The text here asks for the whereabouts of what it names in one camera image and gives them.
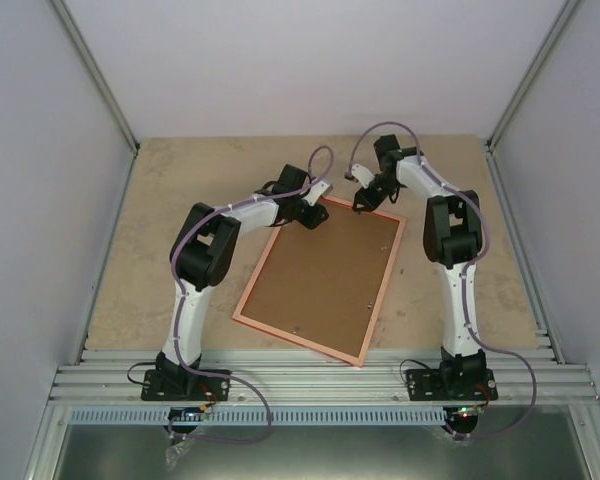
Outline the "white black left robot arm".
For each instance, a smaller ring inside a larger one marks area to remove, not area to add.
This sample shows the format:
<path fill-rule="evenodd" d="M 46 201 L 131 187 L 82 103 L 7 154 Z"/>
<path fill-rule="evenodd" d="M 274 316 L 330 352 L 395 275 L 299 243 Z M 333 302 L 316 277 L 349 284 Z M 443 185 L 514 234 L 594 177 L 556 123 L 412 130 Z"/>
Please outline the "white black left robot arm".
<path fill-rule="evenodd" d="M 246 200 L 218 208 L 201 202 L 192 206 L 169 254 L 174 309 L 168 339 L 155 368 L 145 374 L 144 399 L 189 400 L 198 393 L 207 309 L 230 269 L 239 237 L 292 222 L 318 227 L 328 219 L 319 200 L 331 190 L 324 176 L 311 179 L 307 171 L 287 164 L 278 179 Z"/>

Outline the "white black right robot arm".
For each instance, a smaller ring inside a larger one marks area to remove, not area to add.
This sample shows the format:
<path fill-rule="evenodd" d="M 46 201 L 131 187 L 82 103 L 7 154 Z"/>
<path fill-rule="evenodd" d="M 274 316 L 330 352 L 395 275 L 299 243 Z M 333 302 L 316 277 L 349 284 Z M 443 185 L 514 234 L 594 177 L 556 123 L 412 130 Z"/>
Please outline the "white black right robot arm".
<path fill-rule="evenodd" d="M 423 248 L 443 281 L 446 325 L 437 369 L 440 390 L 461 399 L 486 376 L 483 349 L 469 325 L 475 320 L 473 262 L 483 247 L 479 197 L 446 182 L 429 165 L 419 147 L 403 148 L 394 135 L 373 144 L 379 172 L 354 164 L 349 177 L 361 188 L 354 196 L 355 212 L 373 212 L 385 200 L 394 203 L 403 189 L 426 201 Z"/>

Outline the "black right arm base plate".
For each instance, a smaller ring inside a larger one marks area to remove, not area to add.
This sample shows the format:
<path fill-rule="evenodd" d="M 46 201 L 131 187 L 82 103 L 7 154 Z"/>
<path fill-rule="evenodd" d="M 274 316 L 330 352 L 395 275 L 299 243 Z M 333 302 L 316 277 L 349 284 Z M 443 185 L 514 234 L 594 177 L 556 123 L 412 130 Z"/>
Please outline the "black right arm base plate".
<path fill-rule="evenodd" d="M 438 370 L 408 369 L 406 387 L 411 401 L 495 401 L 499 399 L 492 370 L 445 382 Z"/>

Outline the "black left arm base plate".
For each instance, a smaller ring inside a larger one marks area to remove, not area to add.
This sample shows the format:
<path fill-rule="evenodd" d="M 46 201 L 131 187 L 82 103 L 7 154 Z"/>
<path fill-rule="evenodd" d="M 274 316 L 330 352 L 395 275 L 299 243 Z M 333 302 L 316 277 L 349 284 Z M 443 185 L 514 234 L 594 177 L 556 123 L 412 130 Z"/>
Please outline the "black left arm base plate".
<path fill-rule="evenodd" d="M 168 373 L 148 370 L 143 379 L 143 401 L 226 401 L 229 382 L 222 378 L 197 376 L 189 372 Z"/>

